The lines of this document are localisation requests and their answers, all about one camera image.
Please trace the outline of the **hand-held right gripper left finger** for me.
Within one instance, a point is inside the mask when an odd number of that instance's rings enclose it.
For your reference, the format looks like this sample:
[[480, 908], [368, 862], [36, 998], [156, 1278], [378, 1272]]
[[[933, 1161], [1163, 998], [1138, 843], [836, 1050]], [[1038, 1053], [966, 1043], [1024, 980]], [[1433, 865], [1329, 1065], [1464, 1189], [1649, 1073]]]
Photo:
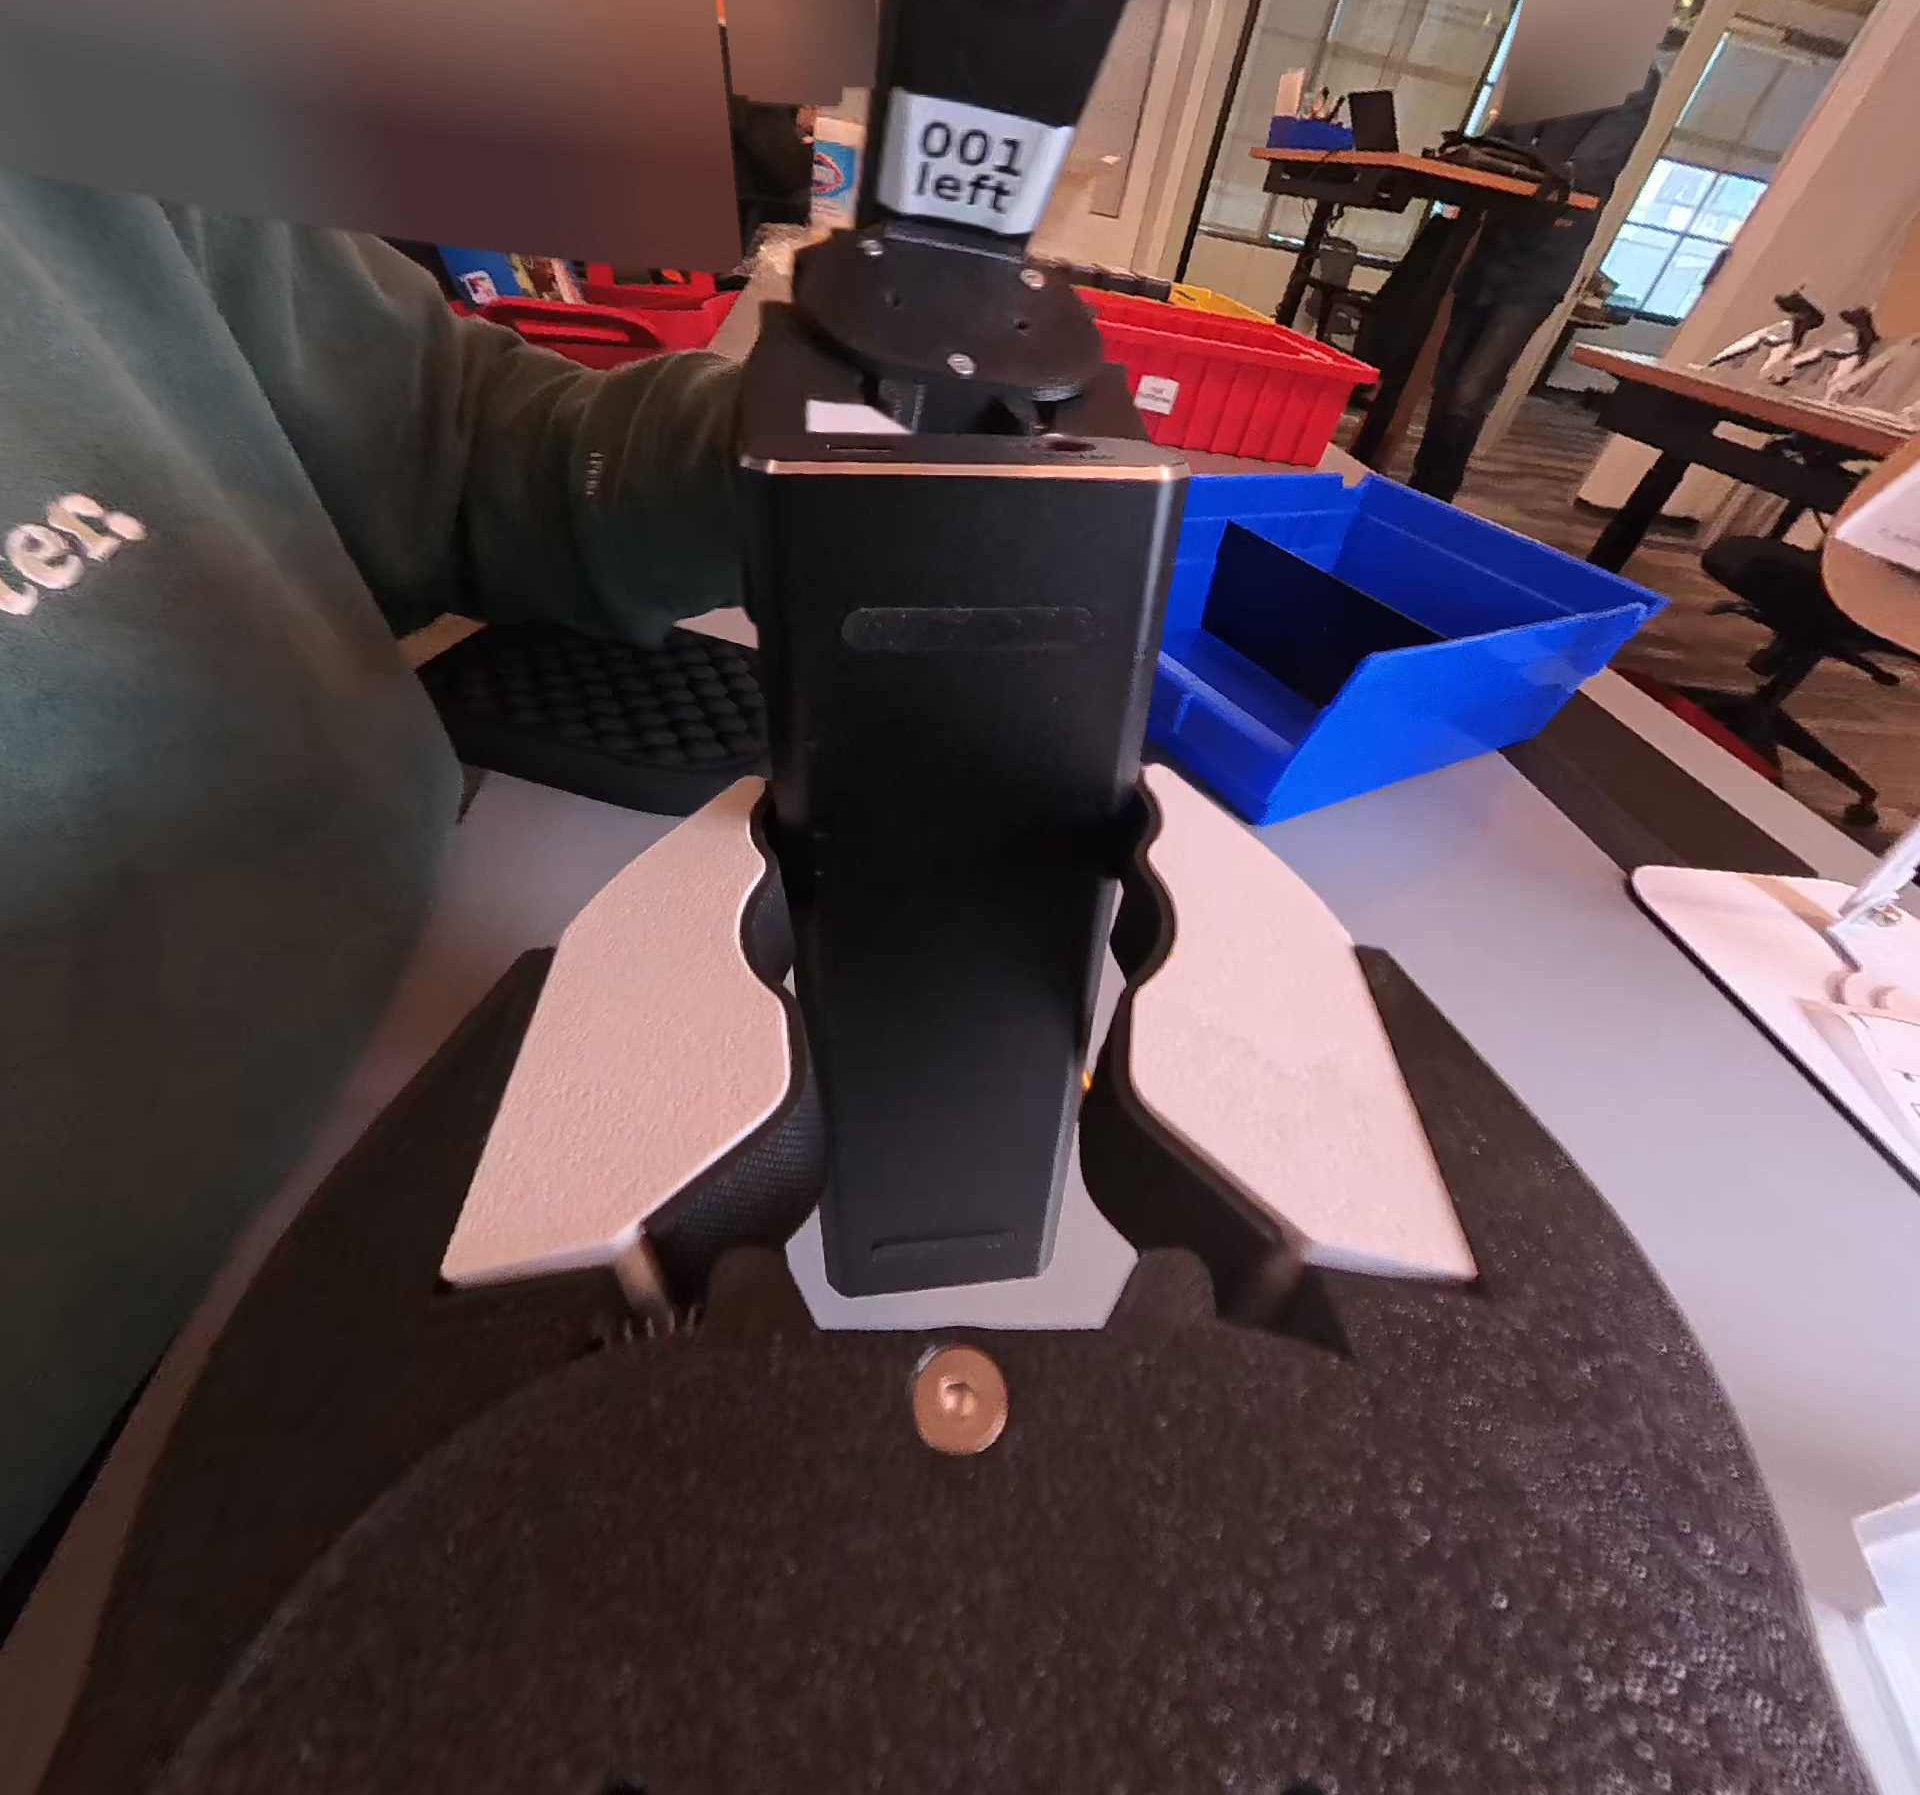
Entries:
[[732, 1251], [782, 1248], [826, 1180], [826, 1127], [764, 783], [716, 793], [568, 925], [440, 1275], [611, 1272], [705, 1298]]

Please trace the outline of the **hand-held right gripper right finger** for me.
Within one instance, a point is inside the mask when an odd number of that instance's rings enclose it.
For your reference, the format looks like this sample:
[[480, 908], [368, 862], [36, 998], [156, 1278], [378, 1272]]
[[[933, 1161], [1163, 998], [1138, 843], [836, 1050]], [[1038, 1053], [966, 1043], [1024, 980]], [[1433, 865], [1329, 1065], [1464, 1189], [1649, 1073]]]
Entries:
[[1327, 904], [1172, 768], [1142, 768], [1079, 1127], [1098, 1214], [1218, 1286], [1304, 1267], [1469, 1284], [1475, 1255]]

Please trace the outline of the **black multi-port usb hub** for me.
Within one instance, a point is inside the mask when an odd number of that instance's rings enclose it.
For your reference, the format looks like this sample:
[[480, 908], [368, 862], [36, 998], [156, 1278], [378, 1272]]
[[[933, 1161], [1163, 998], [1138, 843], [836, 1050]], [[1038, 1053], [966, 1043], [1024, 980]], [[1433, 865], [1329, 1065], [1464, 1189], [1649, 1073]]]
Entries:
[[1035, 1278], [1188, 465], [1133, 437], [803, 436], [741, 472], [826, 1278]]

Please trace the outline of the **blue plastic bin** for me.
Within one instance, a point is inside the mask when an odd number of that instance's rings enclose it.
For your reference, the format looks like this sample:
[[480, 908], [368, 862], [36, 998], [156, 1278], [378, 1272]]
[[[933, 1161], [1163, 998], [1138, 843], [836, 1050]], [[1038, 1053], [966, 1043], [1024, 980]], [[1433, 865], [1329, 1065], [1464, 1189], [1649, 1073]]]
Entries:
[[[1378, 653], [1326, 708], [1196, 646], [1224, 528], [1241, 522], [1440, 632]], [[1538, 736], [1667, 598], [1471, 511], [1366, 474], [1188, 484], [1146, 745], [1256, 826]]]

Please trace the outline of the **person's left forearm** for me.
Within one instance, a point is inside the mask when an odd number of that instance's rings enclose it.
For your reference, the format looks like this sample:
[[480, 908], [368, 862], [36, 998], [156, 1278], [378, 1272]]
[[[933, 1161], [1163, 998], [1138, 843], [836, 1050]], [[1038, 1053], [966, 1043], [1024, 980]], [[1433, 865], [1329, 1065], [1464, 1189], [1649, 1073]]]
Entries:
[[582, 368], [458, 318], [382, 240], [162, 211], [390, 621], [653, 643], [746, 609], [741, 364]]

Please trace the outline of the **black forearm pad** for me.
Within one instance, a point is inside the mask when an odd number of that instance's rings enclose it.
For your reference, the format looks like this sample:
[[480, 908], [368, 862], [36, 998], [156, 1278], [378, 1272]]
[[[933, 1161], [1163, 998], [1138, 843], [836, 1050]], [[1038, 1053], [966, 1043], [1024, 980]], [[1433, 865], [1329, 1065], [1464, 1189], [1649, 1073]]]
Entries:
[[680, 819], [771, 772], [758, 653], [707, 632], [486, 625], [418, 676], [463, 767], [579, 799]]

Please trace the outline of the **white wipes canister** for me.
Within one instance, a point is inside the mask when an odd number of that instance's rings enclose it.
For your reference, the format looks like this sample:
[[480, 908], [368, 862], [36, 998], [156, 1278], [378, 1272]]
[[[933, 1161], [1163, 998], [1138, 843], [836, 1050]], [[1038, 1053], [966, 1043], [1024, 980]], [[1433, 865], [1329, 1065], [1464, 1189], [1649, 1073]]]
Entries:
[[842, 231], [855, 224], [865, 162], [865, 123], [819, 110], [813, 124], [811, 227]]

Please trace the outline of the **red storage bin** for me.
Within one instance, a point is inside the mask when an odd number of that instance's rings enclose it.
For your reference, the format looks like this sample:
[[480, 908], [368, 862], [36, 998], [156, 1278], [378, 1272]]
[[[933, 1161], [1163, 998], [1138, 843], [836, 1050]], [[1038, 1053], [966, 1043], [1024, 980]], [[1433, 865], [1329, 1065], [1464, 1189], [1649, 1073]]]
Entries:
[[1378, 368], [1281, 328], [1172, 301], [1079, 288], [1146, 436], [1169, 449], [1310, 468]]

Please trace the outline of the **black bin divider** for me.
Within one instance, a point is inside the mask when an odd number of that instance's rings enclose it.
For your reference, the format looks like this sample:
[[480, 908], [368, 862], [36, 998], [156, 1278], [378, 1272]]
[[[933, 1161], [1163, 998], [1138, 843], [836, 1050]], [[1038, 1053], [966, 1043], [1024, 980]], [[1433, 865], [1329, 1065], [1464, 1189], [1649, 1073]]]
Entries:
[[1326, 708], [1366, 661], [1446, 638], [1241, 522], [1224, 528], [1196, 646], [1238, 656], [1299, 702]]

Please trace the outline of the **wooden top standing desk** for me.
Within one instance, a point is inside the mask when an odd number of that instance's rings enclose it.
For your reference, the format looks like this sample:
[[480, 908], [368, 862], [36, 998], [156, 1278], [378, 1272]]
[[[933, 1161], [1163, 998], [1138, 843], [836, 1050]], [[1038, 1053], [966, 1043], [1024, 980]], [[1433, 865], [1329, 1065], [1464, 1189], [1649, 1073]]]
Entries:
[[1304, 238], [1294, 256], [1276, 320], [1290, 326], [1331, 222], [1341, 211], [1405, 213], [1416, 206], [1452, 211], [1451, 234], [1415, 272], [1408, 298], [1395, 316], [1398, 342], [1379, 364], [1373, 403], [1362, 416], [1351, 455], [1388, 472], [1402, 444], [1407, 421], [1427, 393], [1452, 313], [1452, 285], [1469, 263], [1481, 224], [1491, 213], [1595, 213], [1595, 194], [1570, 188], [1551, 175], [1505, 175], [1462, 160], [1398, 152], [1258, 147], [1268, 194], [1309, 204]]

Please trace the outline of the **white sign stand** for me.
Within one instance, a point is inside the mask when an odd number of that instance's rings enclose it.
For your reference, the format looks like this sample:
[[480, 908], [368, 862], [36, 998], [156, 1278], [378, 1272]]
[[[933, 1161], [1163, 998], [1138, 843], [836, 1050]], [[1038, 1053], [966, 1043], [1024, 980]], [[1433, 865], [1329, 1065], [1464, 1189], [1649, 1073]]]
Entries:
[[1858, 886], [1643, 865], [1645, 916], [1883, 1154], [1917, 1180], [1917, 826]]

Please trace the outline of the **black office chair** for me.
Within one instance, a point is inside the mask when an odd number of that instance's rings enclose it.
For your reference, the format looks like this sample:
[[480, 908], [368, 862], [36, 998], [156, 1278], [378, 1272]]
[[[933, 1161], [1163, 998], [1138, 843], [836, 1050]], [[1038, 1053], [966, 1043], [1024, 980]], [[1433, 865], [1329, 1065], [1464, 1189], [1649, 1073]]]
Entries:
[[1749, 691], [1698, 690], [1694, 702], [1773, 768], [1786, 750], [1832, 776], [1852, 795], [1840, 813], [1846, 826], [1879, 826], [1879, 789], [1798, 722], [1786, 703], [1822, 663], [1846, 665], [1880, 687], [1896, 687], [1892, 663], [1913, 665], [1916, 653], [1874, 635], [1836, 606], [1816, 550], [1775, 535], [1724, 535], [1703, 550], [1701, 570], [1729, 596], [1707, 613], [1751, 621], [1767, 632], [1767, 642], [1746, 663], [1758, 678]]

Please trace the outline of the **light wooden sign board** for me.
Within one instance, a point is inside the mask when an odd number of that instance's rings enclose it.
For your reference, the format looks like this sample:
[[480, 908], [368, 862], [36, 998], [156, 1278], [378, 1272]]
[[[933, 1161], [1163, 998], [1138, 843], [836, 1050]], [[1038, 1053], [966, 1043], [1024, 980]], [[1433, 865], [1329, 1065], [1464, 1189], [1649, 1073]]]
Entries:
[[[1865, 499], [1874, 477], [1896, 477], [1917, 468], [1917, 436], [1880, 462], [1840, 504], [1836, 516], [1855, 511]], [[1821, 550], [1821, 574], [1828, 596], [1862, 629], [1894, 643], [1910, 656], [1917, 653], [1917, 570], [1868, 558], [1854, 548], [1832, 541], [1836, 516]]]

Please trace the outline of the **white paper sign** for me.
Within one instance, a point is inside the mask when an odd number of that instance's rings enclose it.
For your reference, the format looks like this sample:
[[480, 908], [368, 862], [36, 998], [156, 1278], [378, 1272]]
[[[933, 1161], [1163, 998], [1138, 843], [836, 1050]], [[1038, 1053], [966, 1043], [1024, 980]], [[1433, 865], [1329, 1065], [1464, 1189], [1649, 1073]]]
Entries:
[[1855, 511], [1836, 516], [1832, 541], [1855, 552], [1917, 570], [1917, 468], [1896, 477], [1874, 477]]

